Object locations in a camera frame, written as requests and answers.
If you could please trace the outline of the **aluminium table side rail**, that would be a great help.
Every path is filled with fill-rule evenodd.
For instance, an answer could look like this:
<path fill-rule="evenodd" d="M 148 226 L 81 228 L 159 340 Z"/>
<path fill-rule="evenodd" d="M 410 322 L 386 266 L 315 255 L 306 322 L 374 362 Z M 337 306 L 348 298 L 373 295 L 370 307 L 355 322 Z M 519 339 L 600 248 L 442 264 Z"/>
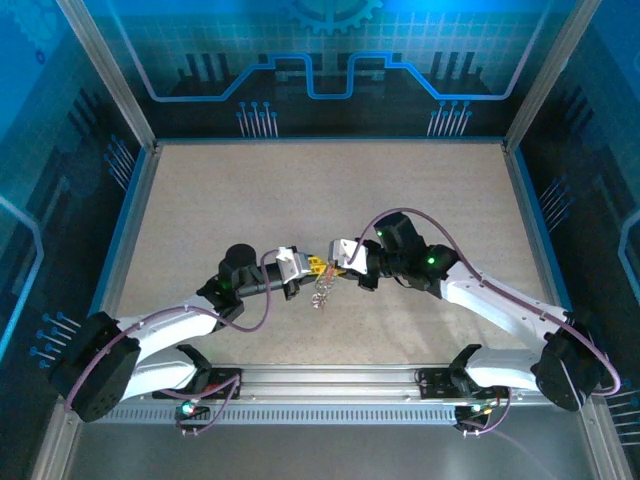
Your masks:
<path fill-rule="evenodd" d="M 89 314 L 106 312 L 114 317 L 118 311 L 161 154 L 160 144 L 153 151 L 140 152 L 114 227 Z"/>
<path fill-rule="evenodd" d="M 549 303 L 573 311 L 524 157 L 519 148 L 510 151 L 504 147 L 503 153 L 545 298 Z"/>

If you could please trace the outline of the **aluminium mounting rail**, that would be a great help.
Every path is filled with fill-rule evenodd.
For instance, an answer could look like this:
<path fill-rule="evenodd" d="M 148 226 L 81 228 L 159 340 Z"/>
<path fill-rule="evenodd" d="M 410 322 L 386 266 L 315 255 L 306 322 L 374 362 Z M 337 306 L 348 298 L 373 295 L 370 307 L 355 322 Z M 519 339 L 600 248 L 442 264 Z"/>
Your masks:
<path fill-rule="evenodd" d="M 242 381 L 237 399 L 257 398 L 265 402 L 394 402 L 407 397 L 411 400 L 470 403 L 477 399 L 422 399 L 414 382 L 418 368 L 449 368 L 463 370 L 480 387 L 502 386 L 512 390 L 518 399 L 534 402 L 551 402 L 568 410 L 579 410 L 586 396 L 579 392 L 570 396 L 566 379 L 558 374 L 544 378 L 540 384 L 529 370 L 518 372 L 505 368 L 480 368 L 467 372 L 451 365 L 382 365 L 382 366 L 313 366 L 313 365 L 212 365 L 213 368 L 240 368 Z M 185 387 L 194 377 L 187 377 L 184 362 L 171 361 L 163 364 L 142 365 L 133 376 L 122 396 L 123 400 L 151 396 L 155 391 Z"/>

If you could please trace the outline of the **grey metal disc keyring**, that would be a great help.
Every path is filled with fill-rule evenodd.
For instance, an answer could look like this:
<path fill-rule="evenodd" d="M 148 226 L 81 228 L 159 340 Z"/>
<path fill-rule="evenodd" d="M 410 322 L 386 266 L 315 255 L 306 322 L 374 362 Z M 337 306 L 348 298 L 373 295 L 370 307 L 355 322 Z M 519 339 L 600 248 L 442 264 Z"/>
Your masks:
<path fill-rule="evenodd" d="M 321 275 L 314 284 L 315 293 L 311 297 L 314 309 L 323 309 L 326 305 L 333 286 L 339 276 L 335 273 Z"/>

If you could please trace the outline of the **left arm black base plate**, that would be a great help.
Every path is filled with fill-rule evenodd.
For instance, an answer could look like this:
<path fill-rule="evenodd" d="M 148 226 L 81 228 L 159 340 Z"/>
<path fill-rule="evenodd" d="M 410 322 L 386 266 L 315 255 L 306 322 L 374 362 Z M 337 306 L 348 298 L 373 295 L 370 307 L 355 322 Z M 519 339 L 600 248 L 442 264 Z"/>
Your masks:
<path fill-rule="evenodd" d="M 153 399 L 223 400 L 237 399 L 242 381 L 240 368 L 198 370 L 189 383 L 179 389 L 155 391 Z"/>

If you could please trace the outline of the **aluminium frame post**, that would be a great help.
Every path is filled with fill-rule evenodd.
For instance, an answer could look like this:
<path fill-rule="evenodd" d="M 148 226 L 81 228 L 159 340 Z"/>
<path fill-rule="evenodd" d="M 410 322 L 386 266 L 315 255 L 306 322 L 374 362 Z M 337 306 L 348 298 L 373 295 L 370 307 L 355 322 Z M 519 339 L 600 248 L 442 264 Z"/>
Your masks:
<path fill-rule="evenodd" d="M 504 152 L 513 154 L 590 25 L 602 0 L 576 0 L 505 136 Z"/>
<path fill-rule="evenodd" d="M 153 153 L 156 137 L 83 0 L 56 3 L 140 146 Z"/>

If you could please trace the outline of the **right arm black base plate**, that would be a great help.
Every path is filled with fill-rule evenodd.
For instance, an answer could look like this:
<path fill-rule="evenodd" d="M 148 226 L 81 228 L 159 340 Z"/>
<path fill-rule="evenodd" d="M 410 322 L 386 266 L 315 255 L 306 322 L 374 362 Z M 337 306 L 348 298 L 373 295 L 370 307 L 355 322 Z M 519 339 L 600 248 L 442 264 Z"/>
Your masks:
<path fill-rule="evenodd" d="M 506 400 L 508 396 L 506 387 L 480 387 L 463 370 L 418 368 L 414 382 L 422 399 Z"/>

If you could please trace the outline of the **small lit connector box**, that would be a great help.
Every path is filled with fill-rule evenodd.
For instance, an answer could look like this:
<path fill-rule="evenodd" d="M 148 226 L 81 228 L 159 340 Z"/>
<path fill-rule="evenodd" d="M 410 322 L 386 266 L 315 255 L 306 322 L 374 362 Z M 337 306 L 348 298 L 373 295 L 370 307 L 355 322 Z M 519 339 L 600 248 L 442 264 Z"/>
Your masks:
<path fill-rule="evenodd" d="M 455 418 L 459 423 L 471 421 L 486 423 L 493 407 L 490 404 L 470 404 L 455 407 Z"/>
<path fill-rule="evenodd" d="M 209 418 L 210 409 L 195 400 L 185 400 L 177 409 L 175 419 L 178 422 L 188 420 L 206 420 Z"/>

